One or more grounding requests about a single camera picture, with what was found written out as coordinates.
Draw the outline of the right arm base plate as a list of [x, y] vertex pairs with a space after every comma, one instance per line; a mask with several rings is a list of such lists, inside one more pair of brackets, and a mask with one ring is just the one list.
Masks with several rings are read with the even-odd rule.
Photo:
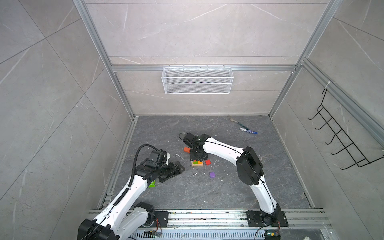
[[288, 227], [289, 223], [283, 211], [277, 211], [276, 214], [266, 214], [262, 211], [248, 210], [245, 212], [249, 227]]

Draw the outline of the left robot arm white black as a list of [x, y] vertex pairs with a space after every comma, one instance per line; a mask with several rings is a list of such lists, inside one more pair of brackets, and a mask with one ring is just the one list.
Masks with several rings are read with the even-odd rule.
[[170, 154], [153, 150], [148, 158], [135, 167], [127, 184], [111, 203], [93, 220], [85, 219], [78, 229], [78, 240], [126, 240], [139, 227], [150, 227], [155, 221], [155, 208], [140, 202], [139, 196], [149, 185], [161, 183], [185, 171], [180, 162], [169, 162]]

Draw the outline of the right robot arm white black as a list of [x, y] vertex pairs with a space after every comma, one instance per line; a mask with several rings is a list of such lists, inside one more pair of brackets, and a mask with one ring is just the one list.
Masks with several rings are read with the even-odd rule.
[[263, 164], [251, 147], [230, 146], [206, 134], [194, 136], [186, 133], [182, 141], [190, 148], [191, 161], [207, 161], [211, 154], [234, 164], [239, 179], [250, 186], [256, 196], [263, 222], [271, 225], [278, 221], [281, 207], [273, 198], [265, 181]]

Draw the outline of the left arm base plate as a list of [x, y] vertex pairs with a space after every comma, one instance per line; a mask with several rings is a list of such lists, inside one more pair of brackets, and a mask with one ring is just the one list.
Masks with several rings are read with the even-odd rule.
[[170, 213], [168, 211], [150, 212], [146, 226], [150, 228], [156, 228], [156, 224], [159, 223], [162, 228], [166, 228], [168, 226], [169, 214]]

